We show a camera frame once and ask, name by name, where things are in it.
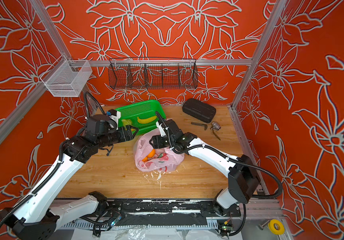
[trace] floral pattern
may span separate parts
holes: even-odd
[[[27,1],[0,3],[0,124],[59,57]]]
[[[39,84],[59,56],[29,1],[0,1],[0,124]],[[91,91],[99,94],[95,88]],[[83,106],[79,98],[54,98],[45,92],[3,141],[0,211],[13,206],[36,185],[53,164],[61,139],[73,136],[84,125]],[[16,236],[4,225],[0,239]]]
[[[251,58],[274,1],[258,0],[253,11],[243,9],[248,1],[193,0],[154,2],[98,0],[84,1],[75,9],[69,1],[43,0],[74,59],[108,60],[148,56],[195,59]],[[249,19],[257,12],[259,17]],[[83,18],[75,24],[74,16]],[[94,68],[97,78],[89,87],[101,94],[104,104],[122,105],[147,99],[179,104],[197,98],[212,104],[229,104],[241,81],[245,66],[199,67],[198,89],[167,92],[161,90],[115,90],[109,86],[108,71]],[[222,79],[215,81],[217,71]]]
[[[251,76],[236,112],[291,233],[344,239],[344,1],[289,0]]]

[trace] allen key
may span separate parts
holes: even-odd
[[[191,122],[191,124],[197,125],[197,126],[203,126],[203,127],[204,127],[204,130],[207,130],[207,128],[208,128],[208,125],[207,125],[207,124],[204,124],[204,123]]]

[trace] green basket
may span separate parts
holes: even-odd
[[[116,108],[117,111],[121,112],[121,118],[119,119],[119,127],[123,126],[122,119],[130,119],[132,126],[138,127],[139,132],[137,135],[150,132],[156,128],[157,118],[150,123],[141,124],[137,121],[137,117],[141,119],[150,118],[155,116],[155,111],[158,111],[160,115],[165,118],[165,113],[161,108],[161,105],[156,100],[147,100],[140,103],[134,103],[128,106]]]

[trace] yellow banana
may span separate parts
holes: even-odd
[[[141,124],[146,124],[146,123],[150,123],[152,122],[153,120],[155,120],[157,117],[156,116],[153,116],[153,117],[150,117],[150,118],[146,118],[146,119],[141,119],[139,117],[137,117],[137,121]]]

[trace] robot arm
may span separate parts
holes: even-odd
[[[215,197],[214,207],[218,214],[227,212],[232,204],[248,203],[260,183],[256,171],[259,167],[253,168],[249,157],[222,152],[190,132],[183,133],[172,119],[165,121],[158,113],[156,115],[159,117],[156,125],[160,135],[153,136],[149,142],[155,149],[171,147],[175,153],[187,152],[215,167],[228,178],[228,188]]]
[[[94,213],[99,206],[106,207],[107,198],[98,192],[92,192],[65,206],[49,208],[73,174],[99,149],[132,140],[136,136],[136,127],[117,127],[120,112],[112,109],[109,113],[110,116],[90,116],[86,126],[76,136],[61,144],[61,159],[60,156],[56,158],[26,197],[13,208],[6,208],[0,213],[1,223],[12,228],[17,237],[22,240],[45,240],[62,225]]]

